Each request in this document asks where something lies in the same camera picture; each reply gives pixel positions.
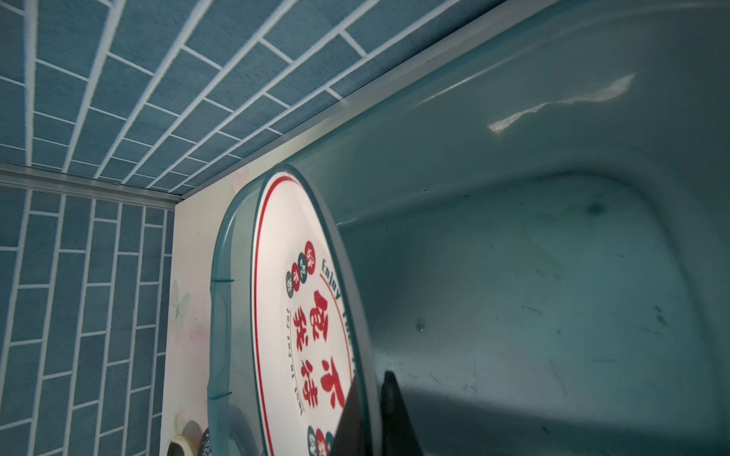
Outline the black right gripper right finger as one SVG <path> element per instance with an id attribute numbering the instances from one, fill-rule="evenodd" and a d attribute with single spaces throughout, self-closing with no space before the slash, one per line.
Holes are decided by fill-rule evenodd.
<path id="1" fill-rule="evenodd" d="M 380 398 L 383 425 L 382 454 L 423 456 L 397 378 L 390 370 L 386 370 L 384 374 Z"/>

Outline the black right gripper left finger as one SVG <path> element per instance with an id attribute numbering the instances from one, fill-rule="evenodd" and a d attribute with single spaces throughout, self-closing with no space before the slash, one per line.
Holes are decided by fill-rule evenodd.
<path id="1" fill-rule="evenodd" d="M 345 408 L 330 449 L 333 456 L 364 456 L 365 435 L 360 410 L 359 382 L 355 379 L 348 393 Z"/>

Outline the white plate red characters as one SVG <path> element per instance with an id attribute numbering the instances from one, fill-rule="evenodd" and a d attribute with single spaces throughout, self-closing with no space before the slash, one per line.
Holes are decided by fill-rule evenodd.
<path id="1" fill-rule="evenodd" d="M 256 392 L 270 455 L 330 455 L 359 382 L 365 455 L 383 450 L 370 332 L 340 231 L 292 165 L 266 177 L 251 252 Z"/>

